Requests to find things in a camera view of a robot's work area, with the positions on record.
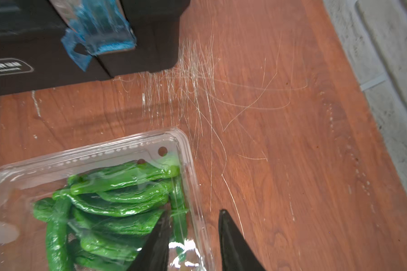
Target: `blue painter's tape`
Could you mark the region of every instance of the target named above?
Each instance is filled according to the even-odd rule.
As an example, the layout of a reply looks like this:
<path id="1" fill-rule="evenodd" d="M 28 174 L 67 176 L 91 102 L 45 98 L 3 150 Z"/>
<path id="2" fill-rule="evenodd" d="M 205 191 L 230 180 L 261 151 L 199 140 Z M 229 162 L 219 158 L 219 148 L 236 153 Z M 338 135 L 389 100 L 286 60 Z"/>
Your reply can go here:
<path id="1" fill-rule="evenodd" d="M 73 30 L 66 31 L 62 43 L 81 69 L 87 68 L 90 56 L 74 52 L 77 43 L 83 44 L 92 56 L 136 47 L 136 37 L 116 0 L 81 0 L 81 4 L 73 8 L 76 19 L 69 22 Z"/>
<path id="2" fill-rule="evenodd" d="M 74 51 L 76 48 L 76 45 L 78 43 L 82 43 L 81 40 L 79 39 L 78 35 L 76 32 L 68 28 L 66 30 L 65 35 L 62 37 L 60 40 L 63 44 L 63 47 L 65 47 L 66 52 L 68 53 L 68 56 L 74 60 L 74 62 L 83 70 L 86 71 L 86 69 L 89 66 L 89 63 L 91 62 L 92 56 L 91 55 L 82 55 Z"/>

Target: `white scratch mark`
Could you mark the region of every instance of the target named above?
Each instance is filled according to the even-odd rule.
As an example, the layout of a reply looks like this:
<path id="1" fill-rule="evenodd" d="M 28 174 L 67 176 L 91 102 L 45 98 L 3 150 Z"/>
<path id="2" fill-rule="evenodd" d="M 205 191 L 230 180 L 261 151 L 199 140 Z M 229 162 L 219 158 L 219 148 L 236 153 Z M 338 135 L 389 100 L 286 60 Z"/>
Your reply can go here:
<path id="1" fill-rule="evenodd" d="M 249 138 L 256 144 L 259 146 L 259 144 L 256 142 L 256 140 L 250 135 L 250 133 L 244 128 L 244 126 L 241 124 L 241 122 L 239 122 L 239 120 L 237 119 L 237 122 L 239 124 L 239 126 L 244 130 L 244 132 L 246 132 L 246 134 L 249 136 Z M 265 160 L 268 162 L 267 156 L 265 155 L 264 151 L 261 150 L 262 155 L 264 155 Z"/>
<path id="2" fill-rule="evenodd" d="M 38 117 L 41 117 L 41 110 L 39 109 L 38 101 L 35 98 L 35 91 L 34 90 L 32 90 L 32 99 L 33 99 L 33 103 L 35 104 L 35 108 L 36 108 L 36 112 L 38 113 Z"/>
<path id="3" fill-rule="evenodd" d="M 121 79 L 121 76 L 119 76 L 119 81 L 121 82 L 121 85 L 122 85 L 122 88 L 124 89 L 124 91 L 125 91 L 126 93 L 128 93 L 128 91 L 125 90 L 124 83 L 122 83 L 122 82 L 128 82 L 128 81 L 122 80 L 122 79 Z"/>
<path id="4" fill-rule="evenodd" d="M 243 156 L 243 155 L 240 155 L 240 154 L 237 154 L 237 155 L 242 157 L 242 158 L 250 159 L 250 160 L 266 160 L 266 161 L 268 161 L 267 158 L 250 158 L 250 157 L 246 157 L 246 156 Z"/>
<path id="5" fill-rule="evenodd" d="M 278 63 L 278 60 L 279 60 L 279 53 L 280 53 L 280 44 L 281 44 L 281 42 L 282 42 L 282 34 L 280 35 L 280 39 L 279 39 L 279 49 L 278 49 L 278 51 L 277 51 L 276 67 L 277 67 L 277 65 L 278 65 L 277 63 Z M 277 73 L 278 73 L 278 68 L 276 68 L 276 73 L 274 74 L 274 76 L 273 76 L 273 78 L 270 80 L 270 82 L 268 82 L 267 86 L 266 86 L 265 89 L 261 92 L 261 94 L 258 96 L 258 98 L 257 98 L 253 103 L 251 103 L 249 106 L 245 107 L 242 111 L 240 111 L 240 112 L 238 113 L 238 115 L 235 116 L 235 117 L 226 125 L 226 127 L 223 129 L 223 132 L 228 128 L 229 124 L 231 124 L 231 122 L 233 122 L 234 119 L 236 119 L 236 118 L 237 118 L 241 113 L 243 113 L 247 108 L 249 108 L 250 106 L 254 105 L 254 104 L 262 97 L 262 95 L 264 94 L 264 92 L 267 90 L 268 86 L 271 84 L 271 82 L 273 81 L 273 79 L 276 77 Z"/>
<path id="6" fill-rule="evenodd" d="M 291 209 L 291 214 L 293 215 L 293 221 L 295 221 L 296 218 L 294 217 L 293 204 L 291 203 L 291 201 L 289 201 L 289 207 L 290 207 L 290 209 Z"/>
<path id="7" fill-rule="evenodd" d="M 190 99 L 190 97 L 188 97 L 187 95 L 186 95 L 186 98 L 190 101 L 190 103 L 193 105 L 193 106 L 195 106 L 196 108 L 197 108 L 197 106 L 194 104 L 194 102 Z M 200 114 L 200 115 L 202 115 L 202 117 L 203 117 L 203 119 L 208 123 L 208 124 L 211 124 L 209 121 L 208 121 L 208 119 L 205 117 L 205 115 L 204 114 L 202 114 L 202 112 L 199 110 L 198 111 L 198 113 Z M 221 176 L 223 177 L 223 173 L 225 172 L 225 169 L 226 169 L 226 165 L 227 165 L 227 153 L 226 153 L 226 148 L 225 148 L 225 145 L 223 144 L 223 142 L 222 142 L 222 139 L 220 139 L 220 137 L 219 137 L 219 135 L 218 135 L 218 133 L 216 132 L 216 130 L 214 129 L 214 127 L 212 127 L 211 128 L 212 129 L 212 131 L 214 132 L 214 134 L 216 135 L 216 137 L 217 137 L 217 139 L 220 141 L 220 144 L 222 145 L 222 148 L 223 148 L 223 153 L 224 153 L 224 156 L 225 156 L 225 164 L 224 164 L 224 166 L 223 166 L 223 170 L 222 170 L 222 174 L 221 174 Z M 213 190 L 212 190 L 212 187 L 211 187 L 211 190 L 210 190 L 210 212 L 211 212 L 211 207 L 212 207 L 212 192 L 213 192 Z"/>
<path id="8" fill-rule="evenodd" d="M 261 84 L 261 88 L 264 86 L 264 79 L 265 79 L 265 66 L 267 63 L 267 58 L 264 58 L 264 75 L 262 76 L 262 84 Z"/>
<path id="9" fill-rule="evenodd" d="M 288 194 L 289 196 L 289 208 L 291 209 L 291 215 L 293 216 L 293 221 L 296 221 L 296 218 L 294 217 L 294 211 L 293 211 L 293 204 L 291 203 L 291 194 Z"/>
<path id="10" fill-rule="evenodd" d="M 229 194 L 231 195 L 231 198 L 232 198 L 233 204 L 234 204 L 234 206 L 235 206 L 235 209 L 237 210 L 237 215 L 238 215 L 238 219 L 239 219 L 239 225 L 241 226 L 241 232 L 243 233 L 243 237 L 244 237 L 243 224 L 241 223 L 241 218 L 239 217 L 239 212 L 238 212 L 237 204 L 235 203 L 235 200 L 234 200 L 234 198 L 233 198 L 233 196 L 232 196 L 232 192 L 230 191 L 230 188 L 229 188 L 229 186 L 228 186 L 228 183 L 226 182 L 225 177 L 223 176 L 223 174 L 222 174 L 222 177 L 223 177 L 223 181 L 225 181 L 225 184 L 226 184 L 226 186 L 228 187 Z"/>

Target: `grout line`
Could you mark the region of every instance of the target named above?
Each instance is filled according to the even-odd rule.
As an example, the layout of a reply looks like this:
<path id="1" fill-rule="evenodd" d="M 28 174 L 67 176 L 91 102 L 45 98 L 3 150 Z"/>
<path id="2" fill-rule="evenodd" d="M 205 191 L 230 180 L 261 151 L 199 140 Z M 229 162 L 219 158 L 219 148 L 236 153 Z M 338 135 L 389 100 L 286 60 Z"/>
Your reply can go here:
<path id="1" fill-rule="evenodd" d="M 384 72 L 384 73 L 380 74 L 379 76 L 375 77 L 374 79 L 369 80 L 368 82 L 361 84 L 360 89 L 362 91 L 370 89 L 370 88 L 372 88 L 372 87 L 374 87 L 374 86 L 376 86 L 376 85 L 378 85 L 380 83 L 383 83 L 384 81 L 387 80 L 387 78 L 388 78 L 388 76 Z"/>

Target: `plastic clamshell container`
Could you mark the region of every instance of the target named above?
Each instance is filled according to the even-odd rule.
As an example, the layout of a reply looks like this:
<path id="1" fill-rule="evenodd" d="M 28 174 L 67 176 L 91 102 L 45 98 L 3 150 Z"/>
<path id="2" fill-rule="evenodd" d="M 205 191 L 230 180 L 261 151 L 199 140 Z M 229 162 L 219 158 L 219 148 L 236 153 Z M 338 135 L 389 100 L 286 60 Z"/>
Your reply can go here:
<path id="1" fill-rule="evenodd" d="M 33 217 L 33 203 L 64 188 L 69 176 L 134 160 L 156 163 L 161 157 L 159 151 L 166 150 L 167 154 L 179 158 L 182 188 L 189 209 L 186 260 L 179 261 L 176 249 L 170 248 L 168 270 L 214 270 L 188 139 L 181 130 L 169 128 L 1 167 L 0 271 L 49 269 L 45 251 L 46 223 Z"/>

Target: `scratch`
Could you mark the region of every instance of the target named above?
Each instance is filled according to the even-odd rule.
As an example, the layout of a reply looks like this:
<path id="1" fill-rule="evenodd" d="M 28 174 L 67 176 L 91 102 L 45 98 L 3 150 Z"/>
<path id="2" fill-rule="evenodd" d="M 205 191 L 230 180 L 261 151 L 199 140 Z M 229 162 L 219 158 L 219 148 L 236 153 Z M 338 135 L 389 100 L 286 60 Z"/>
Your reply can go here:
<path id="1" fill-rule="evenodd" d="M 240 216 L 239 216 L 237 204 L 235 203 L 235 200 L 234 200 L 234 198 L 233 198 L 233 196 L 232 196 L 232 192 L 230 191 L 230 188 L 229 188 L 229 186 L 228 186 L 228 183 L 226 182 L 225 177 L 223 176 L 223 174 L 222 174 L 222 177 L 223 177 L 223 181 L 225 181 L 225 184 L 226 184 L 226 186 L 228 187 L 229 194 L 231 195 L 231 198 L 232 198 L 233 204 L 234 204 L 234 206 L 235 206 L 235 209 L 237 210 L 237 215 L 238 215 L 238 219 L 239 219 L 239 225 L 241 226 L 241 232 L 243 233 L 243 237 L 244 237 L 243 224 L 241 223 L 241 218 L 240 218 Z"/>
<path id="2" fill-rule="evenodd" d="M 237 119 L 237 122 L 239 124 L 239 126 L 244 130 L 244 132 L 246 132 L 246 134 L 249 136 L 249 138 L 256 144 L 259 146 L 259 144 L 255 141 L 255 139 L 250 135 L 250 133 L 244 128 L 244 126 L 241 124 L 241 122 L 239 122 L 239 120 Z M 267 156 L 265 155 L 264 151 L 261 150 L 262 155 L 264 155 L 265 160 L 268 162 Z"/>
<path id="3" fill-rule="evenodd" d="M 266 62 L 267 62 L 267 58 L 264 58 L 264 75 L 262 77 L 262 84 L 261 84 L 261 88 L 264 86 L 264 79 L 265 79 L 265 66 L 266 66 Z"/>
<path id="4" fill-rule="evenodd" d="M 250 157 L 246 157 L 246 156 L 243 156 L 243 155 L 240 155 L 240 154 L 237 154 L 237 155 L 242 157 L 242 158 L 250 159 L 250 160 L 266 160 L 266 161 L 268 161 L 267 158 L 250 158 Z"/>
<path id="5" fill-rule="evenodd" d="M 128 91 L 125 90 L 125 87 L 124 87 L 124 83 L 123 83 L 123 82 L 131 82 L 131 81 L 122 80 L 122 79 L 121 79 L 121 76 L 119 76 L 119 81 L 121 82 L 121 85 L 122 85 L 122 88 L 124 89 L 124 91 L 125 91 L 126 93 L 128 93 Z"/>
<path id="6" fill-rule="evenodd" d="M 121 82 L 133 82 L 136 79 L 136 77 L 133 78 L 133 80 L 124 80 L 119 76 L 118 78 L 113 79 L 113 81 L 121 81 Z"/>
<path id="7" fill-rule="evenodd" d="M 216 103 L 215 103 L 215 101 L 214 101 L 214 99 L 212 99 L 212 101 L 213 101 L 213 104 L 214 104 L 214 108 L 216 109 L 216 113 L 217 113 L 217 116 L 219 117 L 219 122 L 220 122 L 220 126 L 223 128 L 223 125 L 222 125 L 222 120 L 221 120 L 221 118 L 220 118 L 220 114 L 219 114 L 219 110 L 217 109 L 217 106 L 216 106 Z M 220 143 L 222 144 L 222 146 L 223 146 L 223 143 L 222 143 L 222 141 L 220 140 L 220 137 L 218 136 L 218 134 L 216 133 L 216 136 L 217 136 L 217 138 L 219 139 L 219 141 L 220 141 Z M 227 163 L 227 154 L 226 154 L 226 151 L 225 151 L 225 158 L 226 158 L 226 160 L 225 160 L 225 164 Z M 212 207 L 212 199 L 213 199 L 213 176 L 211 175 L 211 190 L 210 190 L 210 212 L 211 212 L 211 207 Z"/>
<path id="8" fill-rule="evenodd" d="M 293 221 L 296 221 L 296 218 L 294 217 L 294 212 L 293 212 L 293 204 L 291 203 L 291 200 L 289 201 L 289 208 L 291 209 L 291 215 L 293 216 Z"/>
<path id="9" fill-rule="evenodd" d="M 195 105 L 194 102 L 190 99 L 190 97 L 186 96 L 186 98 L 190 101 L 190 103 L 191 103 L 193 106 L 196 107 L 196 105 Z M 209 122 L 208 119 L 205 117 L 205 115 L 202 114 L 201 111 L 198 111 L 198 112 L 202 115 L 203 119 L 204 119 L 208 124 L 210 124 L 210 122 Z M 220 141 L 220 144 L 222 145 L 222 148 L 223 148 L 223 153 L 224 153 L 224 155 L 225 155 L 225 164 L 224 164 L 224 166 L 223 166 L 223 170 L 222 170 L 222 174 L 221 174 L 221 176 L 223 176 L 223 173 L 225 172 L 226 165 L 227 165 L 227 153 L 226 153 L 225 145 L 223 144 L 222 139 L 220 139 L 220 137 L 219 137 L 218 133 L 216 132 L 216 130 L 214 129 L 214 127 L 212 127 L 211 129 L 212 129 L 212 131 L 214 132 L 214 134 L 216 135 L 217 139 Z M 213 198 L 213 190 L 212 190 L 212 188 L 211 188 L 211 190 L 210 190 L 210 212 L 211 212 L 211 207 L 212 207 L 212 198 Z"/>
<path id="10" fill-rule="evenodd" d="M 276 73 L 274 74 L 273 78 L 270 80 L 270 82 L 268 82 L 267 86 L 265 87 L 265 89 L 261 92 L 261 94 L 259 95 L 259 97 L 253 102 L 251 103 L 249 106 L 245 107 L 241 112 L 238 113 L 237 116 L 235 116 L 227 125 L 226 127 L 223 129 L 223 132 L 228 128 L 229 124 L 231 124 L 231 122 L 233 122 L 234 119 L 236 119 L 241 113 L 243 113 L 247 108 L 249 108 L 250 106 L 254 105 L 264 94 L 264 92 L 266 91 L 266 89 L 268 88 L 268 86 L 271 84 L 271 82 L 273 81 L 273 79 L 276 77 L 277 72 L 278 72 L 278 60 L 279 60 L 279 53 L 280 53 L 280 44 L 282 42 L 282 34 L 280 35 L 280 39 L 279 39 L 279 49 L 277 51 L 277 58 L 276 58 Z"/>
<path id="11" fill-rule="evenodd" d="M 264 88 L 254 87 L 254 86 L 245 85 L 245 84 L 238 84 L 238 83 L 229 82 L 229 81 L 220 80 L 220 79 L 214 79 L 214 81 L 224 83 L 224 84 L 231 84 L 231 85 L 234 85 L 234 86 L 237 86 L 237 87 L 243 87 L 243 88 L 246 88 L 246 89 L 264 90 Z M 304 88 L 305 87 L 301 87 L 301 88 L 296 88 L 296 89 L 292 89 L 292 90 L 300 90 L 300 89 L 304 89 Z M 266 89 L 266 91 L 286 91 L 286 90 L 291 90 L 291 89 Z"/>
<path id="12" fill-rule="evenodd" d="M 281 90 L 283 90 L 283 91 L 293 91 L 293 90 L 301 90 L 301 89 L 305 89 L 305 88 L 307 88 L 308 87 L 308 85 L 305 85 L 305 86 L 303 86 L 303 87 L 301 87 L 301 88 L 296 88 L 296 89 L 281 89 Z M 218 99 L 217 97 L 215 97 L 215 96 L 212 96 L 214 99 L 216 99 L 217 101 L 219 101 L 219 102 L 221 102 L 221 103 L 223 103 L 223 104 L 226 104 L 226 105 L 231 105 L 231 106 L 236 106 L 236 107 L 242 107 L 242 108 L 248 108 L 248 109 L 256 109 L 256 110 L 278 110 L 278 109 L 282 109 L 282 108 L 285 108 L 285 107 L 287 107 L 288 105 L 289 105 L 289 103 L 288 103 L 288 105 L 284 105 L 284 106 L 281 106 L 281 107 L 253 107 L 253 106 L 247 106 L 247 105 L 236 105 L 236 104 L 232 104 L 232 103 L 229 103 L 229 102 L 227 102 L 227 101 L 224 101 L 224 100 L 220 100 L 220 99 Z"/>
<path id="13" fill-rule="evenodd" d="M 39 109 L 38 101 L 35 98 L 35 91 L 34 90 L 32 90 L 32 99 L 33 99 L 33 103 L 35 104 L 35 108 L 36 108 L 36 112 L 38 113 L 38 117 L 41 117 L 41 110 Z"/>

